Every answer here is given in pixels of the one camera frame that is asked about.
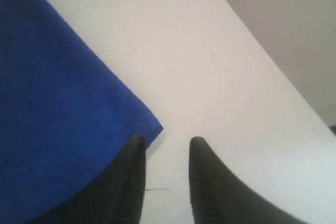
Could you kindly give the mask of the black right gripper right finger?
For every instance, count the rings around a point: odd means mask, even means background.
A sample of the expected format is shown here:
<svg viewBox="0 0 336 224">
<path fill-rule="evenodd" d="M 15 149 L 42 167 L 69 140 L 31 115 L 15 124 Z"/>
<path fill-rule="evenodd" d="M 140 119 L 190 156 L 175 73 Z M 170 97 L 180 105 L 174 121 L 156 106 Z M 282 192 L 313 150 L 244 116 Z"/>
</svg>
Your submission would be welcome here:
<svg viewBox="0 0 336 224">
<path fill-rule="evenodd" d="M 190 201 L 195 223 L 301 223 L 251 190 L 202 137 L 189 148 Z"/>
</svg>

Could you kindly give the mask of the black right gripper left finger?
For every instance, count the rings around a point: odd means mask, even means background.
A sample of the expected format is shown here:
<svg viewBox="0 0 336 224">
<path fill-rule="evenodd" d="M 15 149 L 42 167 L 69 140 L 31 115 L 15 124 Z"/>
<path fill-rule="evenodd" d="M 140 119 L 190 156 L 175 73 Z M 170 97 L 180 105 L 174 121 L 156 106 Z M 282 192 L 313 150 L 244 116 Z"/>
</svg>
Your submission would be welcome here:
<svg viewBox="0 0 336 224">
<path fill-rule="evenodd" d="M 146 182 L 146 142 L 134 135 L 108 167 L 67 202 L 32 223 L 139 223 Z"/>
</svg>

